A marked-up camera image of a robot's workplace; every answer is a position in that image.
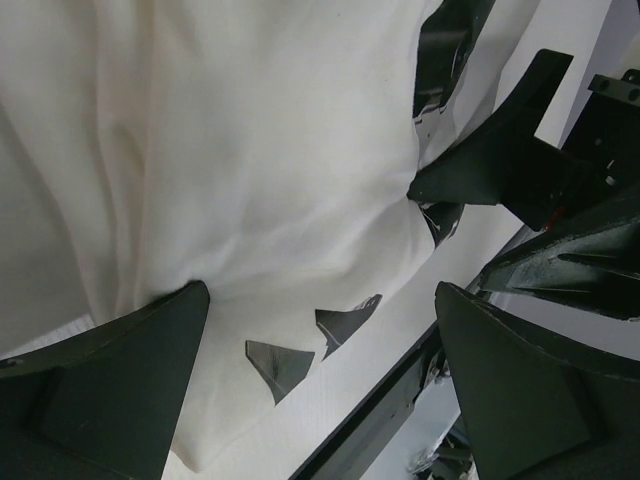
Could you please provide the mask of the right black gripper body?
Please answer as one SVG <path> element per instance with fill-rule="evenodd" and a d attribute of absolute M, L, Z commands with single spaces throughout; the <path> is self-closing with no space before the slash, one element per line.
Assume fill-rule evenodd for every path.
<path fill-rule="evenodd" d="M 597 74 L 564 144 L 534 137 L 502 204 L 532 230 L 546 230 L 639 182 L 639 74 Z"/>

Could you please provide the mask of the white t shirt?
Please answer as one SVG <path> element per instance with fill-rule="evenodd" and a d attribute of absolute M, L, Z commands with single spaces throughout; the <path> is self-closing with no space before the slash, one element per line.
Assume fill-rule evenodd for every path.
<path fill-rule="evenodd" d="M 212 296 L 162 475 L 214 479 L 275 399 L 245 346 L 329 354 L 436 249 L 407 190 L 493 111 L 524 45 L 588 55 L 605 1 L 499 1 L 444 106 L 435 1 L 5 1 L 1 347 L 192 280 Z"/>

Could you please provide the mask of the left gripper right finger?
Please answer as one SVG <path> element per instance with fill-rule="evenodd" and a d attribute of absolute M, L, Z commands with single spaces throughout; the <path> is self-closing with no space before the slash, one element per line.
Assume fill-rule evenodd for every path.
<path fill-rule="evenodd" d="M 437 324 L 482 479 L 636 479 L 639 363 L 442 282 Z"/>

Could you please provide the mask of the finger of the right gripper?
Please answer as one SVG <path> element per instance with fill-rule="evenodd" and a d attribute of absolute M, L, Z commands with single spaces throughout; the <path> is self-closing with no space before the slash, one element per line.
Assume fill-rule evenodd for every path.
<path fill-rule="evenodd" d="M 536 133 L 573 57 L 542 49 L 507 98 L 479 127 L 418 172 L 407 196 L 418 203 L 496 205 Z"/>

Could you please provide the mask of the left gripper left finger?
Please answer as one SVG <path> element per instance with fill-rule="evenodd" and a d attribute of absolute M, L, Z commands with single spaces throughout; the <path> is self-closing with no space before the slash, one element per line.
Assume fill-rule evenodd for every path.
<path fill-rule="evenodd" d="M 159 479 L 210 296 L 201 281 L 1 362 L 4 479 Z"/>

